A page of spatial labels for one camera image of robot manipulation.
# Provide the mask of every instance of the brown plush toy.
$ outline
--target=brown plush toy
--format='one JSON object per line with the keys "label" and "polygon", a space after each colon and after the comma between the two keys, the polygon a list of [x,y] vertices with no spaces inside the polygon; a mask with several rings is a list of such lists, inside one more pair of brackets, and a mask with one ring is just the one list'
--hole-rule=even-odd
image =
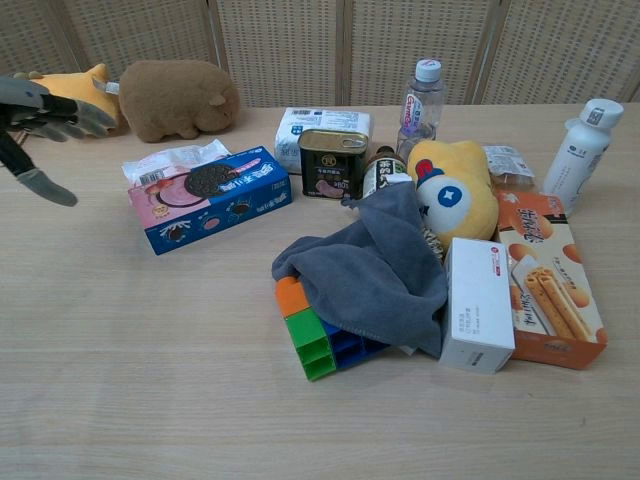
{"label": "brown plush toy", "polygon": [[120,109],[143,142],[228,127],[240,109],[229,74],[199,60],[141,60],[120,77]]}

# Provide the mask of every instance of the beige wall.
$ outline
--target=beige wall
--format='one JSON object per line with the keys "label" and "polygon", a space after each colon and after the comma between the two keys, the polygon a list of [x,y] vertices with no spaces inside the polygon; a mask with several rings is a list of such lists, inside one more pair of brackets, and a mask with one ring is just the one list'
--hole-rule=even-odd
{"label": "beige wall", "polygon": [[143,58],[226,68],[248,106],[397,104],[415,61],[447,102],[640,97],[631,0],[0,0],[0,74],[117,79]]}

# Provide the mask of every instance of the black can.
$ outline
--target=black can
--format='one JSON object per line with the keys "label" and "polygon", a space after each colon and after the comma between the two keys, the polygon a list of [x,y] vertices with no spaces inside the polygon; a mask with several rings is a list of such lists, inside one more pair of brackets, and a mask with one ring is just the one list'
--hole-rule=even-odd
{"label": "black can", "polygon": [[369,139],[355,132],[306,130],[298,139],[302,193],[309,197],[360,198]]}

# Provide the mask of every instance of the orange building block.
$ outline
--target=orange building block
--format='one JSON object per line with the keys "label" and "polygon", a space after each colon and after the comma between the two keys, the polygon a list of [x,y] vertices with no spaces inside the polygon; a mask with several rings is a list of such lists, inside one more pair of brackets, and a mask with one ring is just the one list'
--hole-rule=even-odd
{"label": "orange building block", "polygon": [[276,282],[276,299],[284,318],[310,307],[302,284],[295,277],[284,277]]}

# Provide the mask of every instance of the gray towel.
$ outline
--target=gray towel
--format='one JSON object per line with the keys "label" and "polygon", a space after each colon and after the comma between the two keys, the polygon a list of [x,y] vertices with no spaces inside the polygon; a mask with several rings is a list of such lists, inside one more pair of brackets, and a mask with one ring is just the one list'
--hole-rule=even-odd
{"label": "gray towel", "polygon": [[440,356],[434,313],[447,300],[444,269],[422,234],[413,182],[344,201],[360,219],[326,238],[302,237],[272,266],[300,276],[309,303],[338,328]]}

